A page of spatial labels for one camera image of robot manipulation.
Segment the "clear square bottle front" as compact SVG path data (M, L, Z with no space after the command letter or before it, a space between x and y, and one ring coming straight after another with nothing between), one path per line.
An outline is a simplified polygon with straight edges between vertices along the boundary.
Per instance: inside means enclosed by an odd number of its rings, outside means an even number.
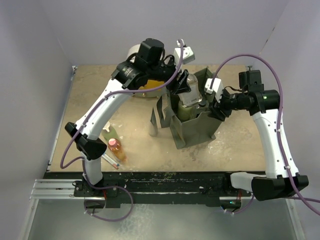
M208 108L208 105L209 105L208 101L203 99L201 102L198 103L198 109L205 111Z

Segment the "clear conical tube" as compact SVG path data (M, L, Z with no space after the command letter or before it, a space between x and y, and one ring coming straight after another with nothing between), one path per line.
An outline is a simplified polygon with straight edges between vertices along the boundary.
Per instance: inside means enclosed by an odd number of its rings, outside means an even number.
M155 114L154 108L151 111L149 127L148 127L148 134L151 137L156 137L158 135L158 125L157 125L157 119L156 119L156 114Z

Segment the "red tipped pen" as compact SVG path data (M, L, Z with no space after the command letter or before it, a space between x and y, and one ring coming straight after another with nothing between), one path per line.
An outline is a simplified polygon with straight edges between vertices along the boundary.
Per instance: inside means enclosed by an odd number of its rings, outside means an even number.
M103 154L102 158L108 162L113 168L115 168L116 170L119 169L119 164L117 162L115 162L110 156L108 156L107 154Z

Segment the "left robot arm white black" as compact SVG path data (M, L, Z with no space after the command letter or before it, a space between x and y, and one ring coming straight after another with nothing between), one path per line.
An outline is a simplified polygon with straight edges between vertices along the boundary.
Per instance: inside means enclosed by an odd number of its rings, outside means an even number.
M191 47L183 39L177 40L173 54L166 55L164 43L147 38L139 44L137 52L119 63L106 87L90 109L76 122L65 125L71 140L64 150L60 168L65 169L65 157L73 143L81 152L85 190L98 196L106 189L101 170L101 157L107 145L100 139L101 131L114 113L134 94L155 92L160 89L178 90L183 76L182 65L195 60Z

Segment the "green pump lotion bottle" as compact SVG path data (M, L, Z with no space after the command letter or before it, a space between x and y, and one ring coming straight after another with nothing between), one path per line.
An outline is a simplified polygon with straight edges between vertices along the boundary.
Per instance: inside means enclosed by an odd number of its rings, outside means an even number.
M184 106L182 104L178 105L177 117L180 121L189 121L196 117L196 107L195 106Z

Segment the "green bottle white flip cap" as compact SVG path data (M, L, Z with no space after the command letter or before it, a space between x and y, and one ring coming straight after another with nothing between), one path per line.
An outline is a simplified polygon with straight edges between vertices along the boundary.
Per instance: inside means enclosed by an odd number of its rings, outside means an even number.
M120 140L120 137L117 134L115 128L108 121L101 130L101 135L108 142L110 139Z

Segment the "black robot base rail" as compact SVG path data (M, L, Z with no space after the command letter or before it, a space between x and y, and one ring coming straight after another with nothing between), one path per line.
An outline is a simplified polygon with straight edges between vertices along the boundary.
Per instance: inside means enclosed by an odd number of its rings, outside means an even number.
M98 189L84 182L81 172L47 172L46 180L69 180L72 195L85 200L105 200L106 208L122 204L205 205L239 208L246 190L232 187L228 171L108 171Z

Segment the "green canvas bag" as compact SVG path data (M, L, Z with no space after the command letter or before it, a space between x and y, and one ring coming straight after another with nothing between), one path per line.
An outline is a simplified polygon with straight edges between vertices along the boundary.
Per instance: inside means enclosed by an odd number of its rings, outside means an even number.
M198 79L198 87L202 95L205 96L205 83L213 73L208 67L194 73ZM211 117L210 103L206 110L198 109L195 105L195 118L188 121L180 121L177 117L179 97L170 92L166 92L156 102L154 107L155 116L159 117L162 128L170 128L171 135L177 149L192 147L216 139L215 133L222 121Z

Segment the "amber bottle white cap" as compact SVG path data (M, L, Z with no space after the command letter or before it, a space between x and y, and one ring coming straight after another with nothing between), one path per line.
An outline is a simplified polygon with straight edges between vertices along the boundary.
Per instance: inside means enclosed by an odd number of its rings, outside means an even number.
M193 106L202 101L203 97L199 90L198 79L194 74L189 74L186 83L190 87L189 92L179 93L179 99L186 107Z

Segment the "round-top mini drawer cabinet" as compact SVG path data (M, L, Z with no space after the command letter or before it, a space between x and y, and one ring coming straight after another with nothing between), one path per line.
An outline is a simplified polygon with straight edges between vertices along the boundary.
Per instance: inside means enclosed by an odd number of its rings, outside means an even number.
M127 57L130 57L131 55L136 54L139 51L139 48L140 48L140 44L136 44L136 45L132 46L128 51ZM140 87L139 90L154 89L154 88L159 87L163 84L164 84L163 81L156 81L154 79L148 79L147 84ZM166 90L164 88L161 88L161 89L149 91L149 92L135 93L134 97L135 98L144 98L144 99L160 98L165 93L166 93Z

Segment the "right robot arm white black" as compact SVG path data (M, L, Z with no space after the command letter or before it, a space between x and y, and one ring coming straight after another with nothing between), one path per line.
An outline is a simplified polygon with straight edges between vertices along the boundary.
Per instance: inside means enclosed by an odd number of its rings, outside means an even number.
M289 198L309 185L306 175L301 175L292 158L279 112L280 95L276 90L266 90L259 70L238 74L239 89L229 93L219 78L208 78L204 91L213 96L209 105L211 114L221 121L232 111L246 110L252 117L260 136L265 159L265 174L236 172L222 183L228 196L240 189L251 192L258 201Z

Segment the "orange bottle pink cap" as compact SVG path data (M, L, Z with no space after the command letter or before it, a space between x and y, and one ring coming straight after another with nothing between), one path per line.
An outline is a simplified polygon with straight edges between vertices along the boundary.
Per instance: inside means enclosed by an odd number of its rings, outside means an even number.
M108 148L114 155L114 157L120 162L125 163L127 161L127 156L121 145L121 142L116 138L110 138L108 140Z

